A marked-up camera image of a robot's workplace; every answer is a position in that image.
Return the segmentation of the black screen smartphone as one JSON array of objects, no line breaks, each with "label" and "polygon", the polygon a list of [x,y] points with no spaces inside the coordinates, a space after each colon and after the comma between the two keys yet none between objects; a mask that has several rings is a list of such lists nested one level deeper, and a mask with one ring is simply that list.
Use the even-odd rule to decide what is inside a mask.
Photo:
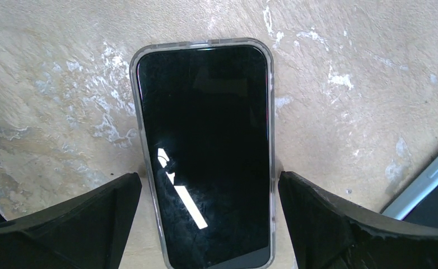
[{"label": "black screen smartphone", "polygon": [[252,45],[152,52],[136,66],[172,268],[271,258],[267,59]]}]

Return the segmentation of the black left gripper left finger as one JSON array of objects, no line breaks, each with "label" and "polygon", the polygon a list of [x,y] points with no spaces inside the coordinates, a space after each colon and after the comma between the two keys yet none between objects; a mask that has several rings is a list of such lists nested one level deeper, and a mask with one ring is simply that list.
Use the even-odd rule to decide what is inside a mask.
[{"label": "black left gripper left finger", "polygon": [[118,268],[142,184],[127,173],[92,191],[0,222],[0,268]]}]

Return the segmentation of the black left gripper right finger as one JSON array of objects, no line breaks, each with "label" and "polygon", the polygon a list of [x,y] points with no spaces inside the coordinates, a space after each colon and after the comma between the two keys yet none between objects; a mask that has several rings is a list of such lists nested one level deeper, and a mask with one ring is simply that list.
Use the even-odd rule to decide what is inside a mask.
[{"label": "black left gripper right finger", "polygon": [[299,268],[438,268],[438,229],[383,216],[283,171],[278,190]]}]

